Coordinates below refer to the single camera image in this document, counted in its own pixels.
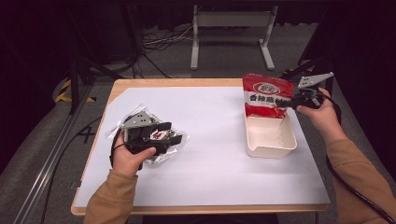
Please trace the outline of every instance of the tan sleeve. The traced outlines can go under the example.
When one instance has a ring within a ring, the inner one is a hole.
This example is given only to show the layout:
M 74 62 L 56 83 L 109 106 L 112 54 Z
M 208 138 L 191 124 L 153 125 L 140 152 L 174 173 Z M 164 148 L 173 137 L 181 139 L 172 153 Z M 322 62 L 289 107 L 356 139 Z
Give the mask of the tan sleeve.
M 352 141 L 342 139 L 330 142 L 327 154 L 335 172 L 348 185 L 396 219 L 396 200 L 388 182 Z M 338 223 L 388 223 L 335 178 L 333 183 Z
M 130 178 L 110 170 L 88 202 L 84 223 L 125 223 L 132 212 L 136 182 L 137 176 Z

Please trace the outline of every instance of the black curtain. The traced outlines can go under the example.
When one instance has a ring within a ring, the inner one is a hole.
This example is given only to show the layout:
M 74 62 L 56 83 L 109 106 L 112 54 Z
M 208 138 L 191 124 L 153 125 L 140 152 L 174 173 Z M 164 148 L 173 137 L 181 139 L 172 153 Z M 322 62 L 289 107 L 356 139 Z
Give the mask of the black curtain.
M 54 107 L 52 93 L 67 68 L 38 1 L 0 6 L 1 172 L 25 137 Z
M 396 179 L 396 6 L 361 0 L 332 7 L 303 60 L 324 56 L 377 156 Z
M 205 11 L 258 11 L 271 10 L 268 6 L 199 6 Z M 327 5 L 285 5 L 277 10 L 276 23 L 285 25 L 290 23 L 298 25 L 300 23 L 311 24 L 320 22 Z M 160 30 L 173 31 L 176 26 L 192 23 L 193 6 L 139 6 L 142 22 L 145 28 L 158 25 Z

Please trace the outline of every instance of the snack package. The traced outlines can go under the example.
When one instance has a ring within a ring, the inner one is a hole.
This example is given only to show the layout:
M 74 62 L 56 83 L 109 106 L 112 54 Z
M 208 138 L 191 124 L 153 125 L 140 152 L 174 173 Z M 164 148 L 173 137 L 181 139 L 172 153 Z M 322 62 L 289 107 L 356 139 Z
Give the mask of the snack package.
M 242 77 L 246 116 L 284 118 L 286 108 L 278 108 L 276 101 L 289 101 L 293 85 L 285 79 L 265 75 L 246 74 Z

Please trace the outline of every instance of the white paper sheet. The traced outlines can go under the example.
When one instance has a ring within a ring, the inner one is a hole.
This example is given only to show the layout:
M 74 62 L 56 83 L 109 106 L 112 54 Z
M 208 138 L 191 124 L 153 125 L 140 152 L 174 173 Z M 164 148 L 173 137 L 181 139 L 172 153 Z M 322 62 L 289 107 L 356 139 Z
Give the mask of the white paper sheet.
M 281 160 L 251 158 L 242 87 L 167 87 L 131 88 L 108 105 L 75 207 L 86 207 L 106 180 L 108 132 L 139 105 L 191 139 L 164 163 L 144 164 L 134 206 L 330 203 L 293 110 L 288 113 L 297 148 Z

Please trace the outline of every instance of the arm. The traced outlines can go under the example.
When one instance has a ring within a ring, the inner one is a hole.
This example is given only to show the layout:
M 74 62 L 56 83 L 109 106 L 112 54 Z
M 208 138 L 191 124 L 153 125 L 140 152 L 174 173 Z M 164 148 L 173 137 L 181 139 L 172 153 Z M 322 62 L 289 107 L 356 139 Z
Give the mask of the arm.
M 133 209 L 137 169 L 155 153 L 155 148 L 151 147 L 133 155 L 123 145 L 123 133 L 115 146 L 120 147 L 114 152 L 113 169 L 88 202 L 84 219 L 86 224 L 125 223 Z
M 335 172 L 353 189 L 396 218 L 396 200 L 389 184 L 344 133 L 332 103 L 325 100 L 319 109 L 298 106 L 297 111 L 311 118 L 313 125 L 320 131 Z M 334 179 L 333 183 L 339 223 L 386 223 L 375 210 L 349 192 L 338 180 Z

